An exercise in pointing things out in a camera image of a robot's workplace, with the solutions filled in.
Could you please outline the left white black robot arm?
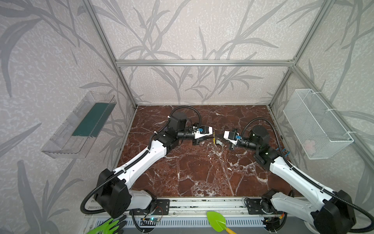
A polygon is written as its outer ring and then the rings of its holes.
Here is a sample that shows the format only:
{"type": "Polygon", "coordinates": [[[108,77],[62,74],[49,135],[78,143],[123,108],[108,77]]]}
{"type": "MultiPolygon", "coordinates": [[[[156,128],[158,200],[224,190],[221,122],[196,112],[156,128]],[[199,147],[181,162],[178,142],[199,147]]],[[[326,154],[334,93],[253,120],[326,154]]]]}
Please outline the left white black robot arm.
{"type": "Polygon", "coordinates": [[[126,211],[142,210],[152,213],[157,198],[149,191],[135,191],[132,186],[154,163],[165,157],[184,140],[193,145],[213,137],[211,126],[194,124],[186,126],[187,118],[169,116],[166,127],[152,137],[150,145],[138,155],[113,171],[108,169],[99,175],[95,201],[112,218],[118,218],[126,211]]]}

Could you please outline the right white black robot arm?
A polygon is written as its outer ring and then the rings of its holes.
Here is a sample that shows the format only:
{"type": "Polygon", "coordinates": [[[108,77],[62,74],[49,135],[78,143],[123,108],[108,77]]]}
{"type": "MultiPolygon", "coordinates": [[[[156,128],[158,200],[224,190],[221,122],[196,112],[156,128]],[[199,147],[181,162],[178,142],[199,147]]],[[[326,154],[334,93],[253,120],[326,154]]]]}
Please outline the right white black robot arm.
{"type": "Polygon", "coordinates": [[[254,151],[254,159],[260,166],[282,178],[306,198],[302,201],[274,192],[270,195],[270,203],[276,210],[298,217],[320,234],[346,234],[356,224],[354,210],[347,205],[352,201],[351,197],[342,190],[335,193],[287,161],[269,145],[270,135],[263,126],[256,125],[249,137],[240,136],[236,130],[225,131],[224,139],[230,142],[232,150],[240,147],[254,151]]]}

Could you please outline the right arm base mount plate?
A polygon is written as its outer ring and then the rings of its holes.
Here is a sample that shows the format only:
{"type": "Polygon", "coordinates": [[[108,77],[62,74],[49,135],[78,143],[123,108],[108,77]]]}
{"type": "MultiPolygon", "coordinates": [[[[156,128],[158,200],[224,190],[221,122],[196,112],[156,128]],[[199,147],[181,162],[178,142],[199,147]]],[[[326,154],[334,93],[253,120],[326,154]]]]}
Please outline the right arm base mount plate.
{"type": "Polygon", "coordinates": [[[278,211],[273,207],[271,202],[267,200],[245,198],[244,205],[249,215],[278,215],[278,211]]]}

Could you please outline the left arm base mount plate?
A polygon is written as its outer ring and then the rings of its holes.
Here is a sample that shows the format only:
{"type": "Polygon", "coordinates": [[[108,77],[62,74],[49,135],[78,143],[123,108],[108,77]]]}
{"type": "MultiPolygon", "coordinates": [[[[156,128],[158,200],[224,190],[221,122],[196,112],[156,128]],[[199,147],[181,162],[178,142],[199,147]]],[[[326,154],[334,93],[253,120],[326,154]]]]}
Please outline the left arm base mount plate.
{"type": "Polygon", "coordinates": [[[168,215],[170,209],[169,199],[154,199],[151,201],[146,214],[150,215],[168,215]]]}

